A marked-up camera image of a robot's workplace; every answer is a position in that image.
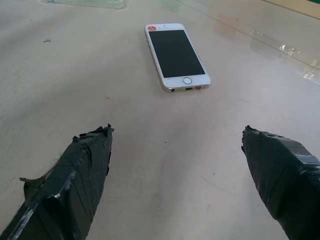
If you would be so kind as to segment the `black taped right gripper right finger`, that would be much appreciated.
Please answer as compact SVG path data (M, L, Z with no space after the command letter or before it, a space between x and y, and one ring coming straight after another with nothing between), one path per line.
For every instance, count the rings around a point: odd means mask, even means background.
M268 212L290 240L320 238L320 161L300 142L247 125L242 151Z

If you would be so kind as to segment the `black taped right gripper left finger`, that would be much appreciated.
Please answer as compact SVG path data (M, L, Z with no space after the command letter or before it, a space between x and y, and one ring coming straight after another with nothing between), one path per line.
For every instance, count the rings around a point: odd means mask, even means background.
M74 136L41 177L21 178L24 202L2 240L84 240L104 191L112 154L111 125Z

